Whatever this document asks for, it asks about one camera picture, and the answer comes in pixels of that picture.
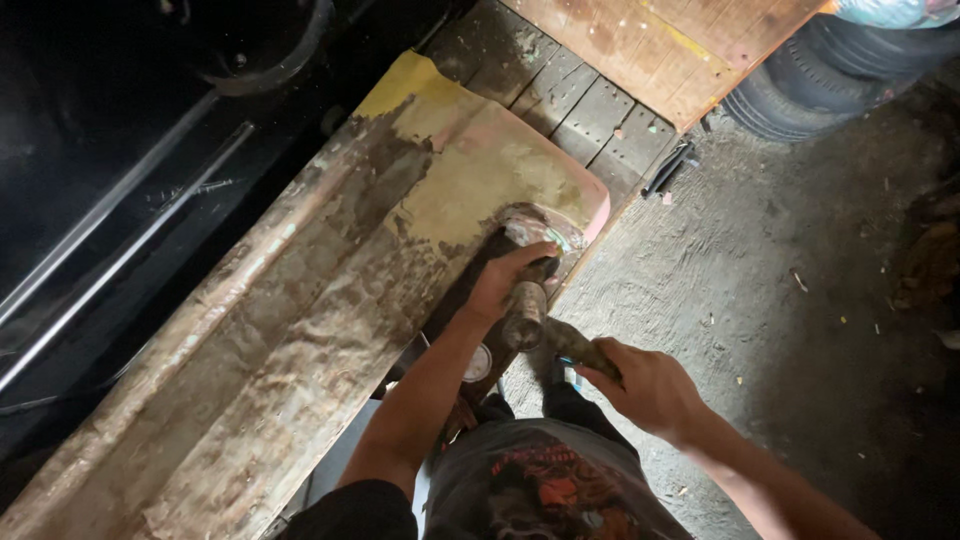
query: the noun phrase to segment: debris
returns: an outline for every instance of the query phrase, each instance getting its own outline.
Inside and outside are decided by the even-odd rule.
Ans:
[[[793,273],[793,277],[794,277],[795,280],[797,280],[797,284],[800,286],[800,289],[801,289],[803,292],[810,292],[810,289],[806,288],[806,285],[804,285],[804,282],[801,281],[799,274],[797,274],[796,272],[794,272],[794,273]]]
[[[958,248],[960,234],[955,224],[944,221],[932,225],[907,253],[893,306],[927,306],[952,292],[953,280],[960,274]]]
[[[951,351],[960,351],[960,330],[952,331],[933,331],[943,342],[944,347]]]

